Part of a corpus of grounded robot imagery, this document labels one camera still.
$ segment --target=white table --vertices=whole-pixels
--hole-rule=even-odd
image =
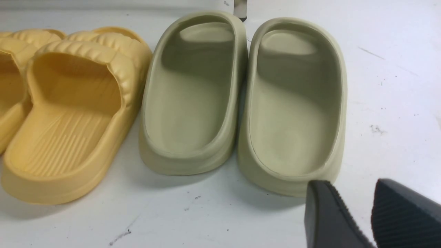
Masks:
[[[233,12],[233,0],[70,2],[1,1],[0,30],[71,33],[118,25],[138,32],[154,49],[163,31],[186,13]],[[441,202],[441,1],[252,0],[248,40],[260,24],[280,16],[317,23],[343,51],[348,117],[335,185],[362,231],[373,239],[370,211],[380,177]],[[0,247],[306,246],[304,199],[249,183],[235,153],[210,173],[155,174],[139,157],[138,125],[139,118],[104,180],[79,200],[36,206],[0,189]]]

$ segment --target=foam slide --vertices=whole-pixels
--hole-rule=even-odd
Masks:
[[[284,195],[305,196],[309,180],[333,182],[346,120],[342,53],[322,28],[277,18],[256,31],[239,135],[243,174]]]
[[[22,75],[27,62],[40,47],[64,37],[57,30],[0,32],[0,154],[32,108]]]
[[[135,120],[150,59],[147,44],[118,27],[39,49],[25,72],[34,107],[4,156],[5,191],[58,204],[92,190]]]
[[[191,175],[230,157],[247,54],[245,27],[228,13],[194,13],[164,32],[141,110],[139,149],[148,167]]]

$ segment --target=slide sandal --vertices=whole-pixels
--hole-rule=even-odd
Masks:
[[[372,208],[378,247],[441,247],[441,205],[391,179],[379,179]]]
[[[308,248],[373,248],[329,181],[308,183],[305,206]]]
[[[59,204],[92,190],[138,114],[151,56],[138,35],[118,27],[39,49],[25,72],[34,107],[4,156],[5,191]]]
[[[305,196],[310,180],[333,182],[340,170],[346,72],[335,40],[299,19],[260,26],[250,48],[239,135],[243,174],[270,191]]]
[[[139,150],[149,168],[191,175],[230,157],[247,57],[245,26],[228,13],[194,13],[164,32],[141,110]]]
[[[0,154],[32,108],[23,80],[27,62],[40,47],[65,36],[61,31],[43,29],[0,32]]]

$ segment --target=olive green slide sandal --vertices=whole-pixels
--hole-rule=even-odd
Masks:
[[[231,155],[247,64],[245,26],[225,12],[174,22],[153,55],[141,110],[144,163],[167,175],[213,170]]]
[[[333,182],[340,170],[346,72],[336,41],[293,18],[262,24],[250,48],[239,135],[242,173],[270,191],[305,196],[310,180]]]

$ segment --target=grooved outsole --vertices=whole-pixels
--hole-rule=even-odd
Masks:
[[[441,247],[441,205],[393,180],[378,180],[371,222],[379,248]]]
[[[338,191],[329,181],[314,180],[308,183],[305,228],[309,248],[374,247],[360,231]]]

